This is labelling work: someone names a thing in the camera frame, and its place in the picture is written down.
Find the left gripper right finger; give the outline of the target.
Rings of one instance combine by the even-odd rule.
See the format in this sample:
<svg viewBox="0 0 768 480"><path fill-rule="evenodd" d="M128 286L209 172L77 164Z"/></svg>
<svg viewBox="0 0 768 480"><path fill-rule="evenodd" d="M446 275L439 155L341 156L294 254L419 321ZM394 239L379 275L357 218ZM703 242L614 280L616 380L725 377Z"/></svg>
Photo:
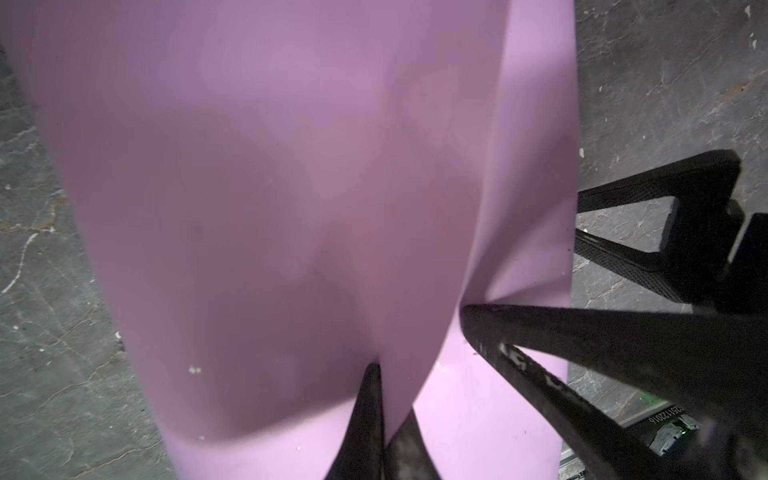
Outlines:
<svg viewBox="0 0 768 480"><path fill-rule="evenodd" d="M440 480L424 443L415 411L411 410L384 451L387 480Z"/></svg>

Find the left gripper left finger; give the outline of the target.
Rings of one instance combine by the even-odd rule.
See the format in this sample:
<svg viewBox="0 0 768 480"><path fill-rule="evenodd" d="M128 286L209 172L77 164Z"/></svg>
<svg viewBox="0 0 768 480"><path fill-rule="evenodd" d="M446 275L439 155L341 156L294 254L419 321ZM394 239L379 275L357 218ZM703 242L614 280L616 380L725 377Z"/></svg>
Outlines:
<svg viewBox="0 0 768 480"><path fill-rule="evenodd" d="M382 476L384 420L381 370L367 366L341 447L327 480L377 480Z"/></svg>

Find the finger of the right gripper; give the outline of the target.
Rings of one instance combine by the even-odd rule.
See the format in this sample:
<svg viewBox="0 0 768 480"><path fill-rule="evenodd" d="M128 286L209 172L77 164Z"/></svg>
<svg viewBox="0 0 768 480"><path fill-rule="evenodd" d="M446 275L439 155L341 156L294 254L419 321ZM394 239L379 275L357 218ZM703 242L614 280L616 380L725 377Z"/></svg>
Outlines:
<svg viewBox="0 0 768 480"><path fill-rule="evenodd" d="M710 150L578 193L579 213L670 197L659 249L644 252L575 232L575 253L677 303L710 297L744 221L731 198L741 173L733 150Z"/></svg>

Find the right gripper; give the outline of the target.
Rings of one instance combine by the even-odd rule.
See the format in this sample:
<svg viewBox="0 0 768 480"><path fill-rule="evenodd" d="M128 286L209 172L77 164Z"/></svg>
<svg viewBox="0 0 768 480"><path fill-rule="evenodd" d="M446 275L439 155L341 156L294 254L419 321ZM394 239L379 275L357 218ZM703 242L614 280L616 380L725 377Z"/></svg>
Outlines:
<svg viewBox="0 0 768 480"><path fill-rule="evenodd" d="M597 479L751 479L767 457L767 216L692 314L467 305L471 347L531 404ZM678 460L654 453L533 359L596 371L701 414Z"/></svg>

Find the pink wrapping paper sheet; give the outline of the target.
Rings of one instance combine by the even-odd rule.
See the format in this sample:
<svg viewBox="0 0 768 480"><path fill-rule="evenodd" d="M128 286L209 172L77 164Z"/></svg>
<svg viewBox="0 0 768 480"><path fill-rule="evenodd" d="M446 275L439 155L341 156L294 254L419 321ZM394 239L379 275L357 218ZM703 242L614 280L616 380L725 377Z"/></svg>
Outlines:
<svg viewBox="0 0 768 480"><path fill-rule="evenodd" d="M5 1L1 43L177 474L321 479L366 366L445 479L561 439L464 339L571 300L570 1Z"/></svg>

